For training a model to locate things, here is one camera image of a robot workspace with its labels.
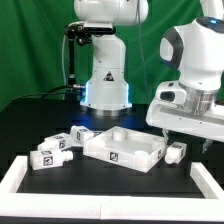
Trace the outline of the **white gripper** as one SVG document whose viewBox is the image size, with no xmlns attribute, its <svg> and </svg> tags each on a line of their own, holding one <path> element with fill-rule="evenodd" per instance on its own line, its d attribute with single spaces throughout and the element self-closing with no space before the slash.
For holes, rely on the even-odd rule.
<svg viewBox="0 0 224 224">
<path fill-rule="evenodd" d="M 213 140 L 224 142 L 224 105 L 215 103 L 216 91 L 188 88 L 179 81 L 162 82 L 151 102 L 146 122 L 162 128 L 169 142 L 169 130 L 205 138 L 202 153 Z"/>
</svg>

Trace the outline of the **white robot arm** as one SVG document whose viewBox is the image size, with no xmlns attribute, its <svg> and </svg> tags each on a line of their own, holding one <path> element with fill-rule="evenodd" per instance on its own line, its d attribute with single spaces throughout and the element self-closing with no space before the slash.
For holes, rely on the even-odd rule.
<svg viewBox="0 0 224 224">
<path fill-rule="evenodd" d="M 224 142 L 224 106 L 216 103 L 224 73 L 224 0 L 200 0 L 203 15 L 168 29 L 160 42 L 162 62 L 180 72 L 160 83 L 146 122 L 164 132 Z M 149 11 L 147 0 L 74 0 L 80 43 L 93 41 L 93 72 L 81 105 L 102 114 L 131 104 L 124 80 L 125 45 L 117 25 L 137 25 Z"/>
</svg>

